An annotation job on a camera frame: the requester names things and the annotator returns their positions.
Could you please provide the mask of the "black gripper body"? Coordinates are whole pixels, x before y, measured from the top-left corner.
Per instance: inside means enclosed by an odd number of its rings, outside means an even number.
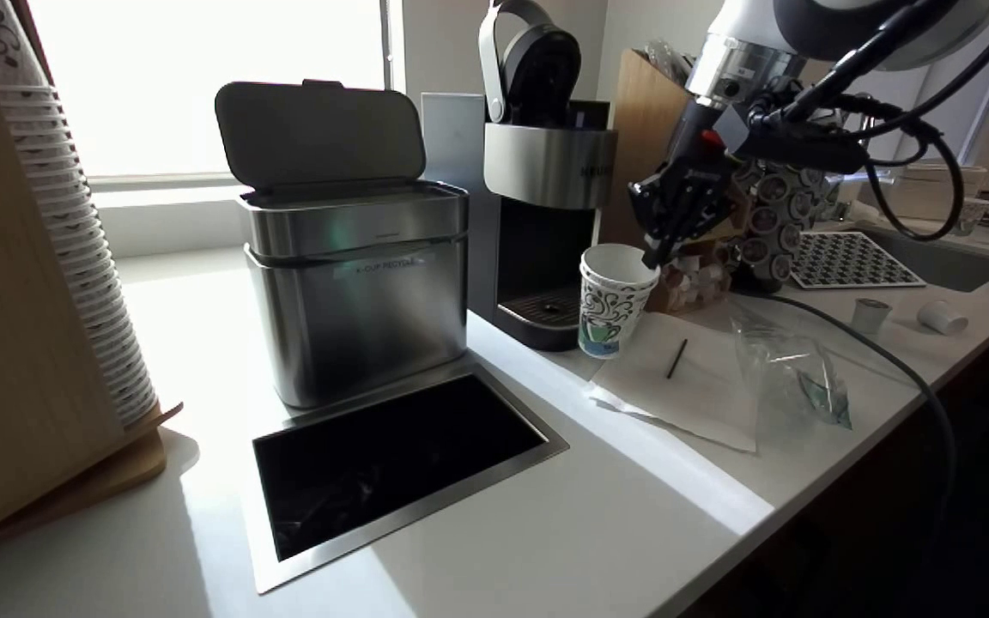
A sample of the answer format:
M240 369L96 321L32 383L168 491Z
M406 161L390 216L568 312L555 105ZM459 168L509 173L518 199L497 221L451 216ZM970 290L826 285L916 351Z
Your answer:
M664 266L684 245L730 214L727 190L739 161L716 135L722 116L724 105L690 104L672 127L664 165L628 186L650 266Z

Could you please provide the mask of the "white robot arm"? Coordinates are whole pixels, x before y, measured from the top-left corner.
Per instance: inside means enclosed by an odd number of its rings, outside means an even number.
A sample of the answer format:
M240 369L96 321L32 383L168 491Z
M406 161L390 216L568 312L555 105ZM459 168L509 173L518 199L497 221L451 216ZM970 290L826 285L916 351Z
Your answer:
M740 165L877 173L866 142L890 129L950 158L922 113L989 65L989 45L913 108L849 96L849 87L950 55L984 21L989 0L724 0L664 165L628 186L641 260L658 266L722 223Z

